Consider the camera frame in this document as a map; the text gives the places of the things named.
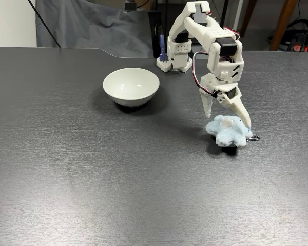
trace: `gray fabric backdrop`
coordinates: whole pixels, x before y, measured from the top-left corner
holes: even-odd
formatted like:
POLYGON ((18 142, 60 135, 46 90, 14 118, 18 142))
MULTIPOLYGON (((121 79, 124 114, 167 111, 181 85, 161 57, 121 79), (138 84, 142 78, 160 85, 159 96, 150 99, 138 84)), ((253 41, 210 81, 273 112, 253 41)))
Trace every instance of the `gray fabric backdrop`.
MULTIPOLYGON (((153 57, 146 11, 123 10, 86 0, 37 0, 36 8, 62 47, 99 48, 118 57, 153 57)), ((38 47, 56 47, 36 18, 38 47)))

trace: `flower-shaped plush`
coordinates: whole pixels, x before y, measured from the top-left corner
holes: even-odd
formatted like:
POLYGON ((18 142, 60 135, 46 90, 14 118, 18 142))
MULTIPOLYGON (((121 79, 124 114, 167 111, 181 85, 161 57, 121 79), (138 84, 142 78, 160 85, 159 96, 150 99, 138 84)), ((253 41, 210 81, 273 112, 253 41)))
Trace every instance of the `flower-shaped plush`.
POLYGON ((237 116, 218 115, 214 121, 206 125, 205 129, 216 137, 217 145, 222 147, 243 147, 246 145, 246 140, 253 136, 252 131, 237 116))

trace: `table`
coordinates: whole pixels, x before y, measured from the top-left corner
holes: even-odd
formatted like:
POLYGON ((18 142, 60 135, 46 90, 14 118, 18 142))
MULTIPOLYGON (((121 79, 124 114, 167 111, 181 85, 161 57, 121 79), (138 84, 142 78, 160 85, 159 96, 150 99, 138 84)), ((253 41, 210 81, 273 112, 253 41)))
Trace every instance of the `table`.
MULTIPOLYGON (((243 57, 261 140, 230 149, 205 132, 190 72, 97 49, 0 48, 0 245, 308 245, 308 53, 243 57), (102 89, 126 67, 160 79, 143 107, 102 89)), ((214 116, 230 113, 215 102, 214 116)))

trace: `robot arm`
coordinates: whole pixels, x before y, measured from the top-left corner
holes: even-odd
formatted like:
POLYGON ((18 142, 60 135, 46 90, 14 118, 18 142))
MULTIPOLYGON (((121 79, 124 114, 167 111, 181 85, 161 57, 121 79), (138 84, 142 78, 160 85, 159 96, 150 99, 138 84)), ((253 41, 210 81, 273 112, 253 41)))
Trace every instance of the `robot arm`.
POLYGON ((208 13, 210 7, 207 1, 186 4, 169 33, 168 58, 174 68, 185 67, 191 46, 188 38, 195 37, 209 55, 207 67, 211 73, 203 76, 200 83, 209 92, 214 92, 209 95, 200 89, 206 116, 210 117, 210 96, 213 96, 223 106, 230 107, 250 128, 250 116, 237 86, 244 67, 242 43, 236 40, 233 31, 222 29, 213 18, 207 16, 208 13))

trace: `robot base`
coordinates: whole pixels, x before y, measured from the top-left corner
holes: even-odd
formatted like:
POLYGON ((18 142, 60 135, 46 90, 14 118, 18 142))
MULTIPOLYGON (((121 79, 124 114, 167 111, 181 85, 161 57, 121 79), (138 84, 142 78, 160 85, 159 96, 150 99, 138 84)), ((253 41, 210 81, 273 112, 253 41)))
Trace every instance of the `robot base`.
MULTIPOLYGON (((172 68, 172 63, 170 61, 160 61, 160 58, 156 59, 156 65, 161 68, 163 72, 168 72, 172 68)), ((184 68, 178 68, 180 71, 183 73, 187 72, 191 66, 193 65, 193 60, 190 58, 189 61, 187 62, 186 67, 184 68)))
POLYGON ((166 73, 172 68, 172 63, 170 61, 160 61, 160 58, 157 58, 156 66, 161 68, 161 70, 166 73))

